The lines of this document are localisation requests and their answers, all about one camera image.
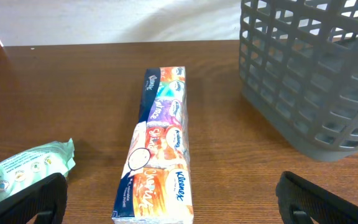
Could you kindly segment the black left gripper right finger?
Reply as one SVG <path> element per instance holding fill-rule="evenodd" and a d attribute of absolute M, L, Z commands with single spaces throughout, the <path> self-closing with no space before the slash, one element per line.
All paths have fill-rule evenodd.
<path fill-rule="evenodd" d="M 290 172 L 275 189 L 284 224 L 358 224 L 358 206 Z"/>

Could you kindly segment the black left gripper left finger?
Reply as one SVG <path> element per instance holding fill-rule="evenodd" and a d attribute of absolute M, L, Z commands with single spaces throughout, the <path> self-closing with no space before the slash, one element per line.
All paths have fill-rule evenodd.
<path fill-rule="evenodd" d="M 67 207 L 67 181 L 51 174 L 0 202 L 0 223 L 61 224 Z"/>

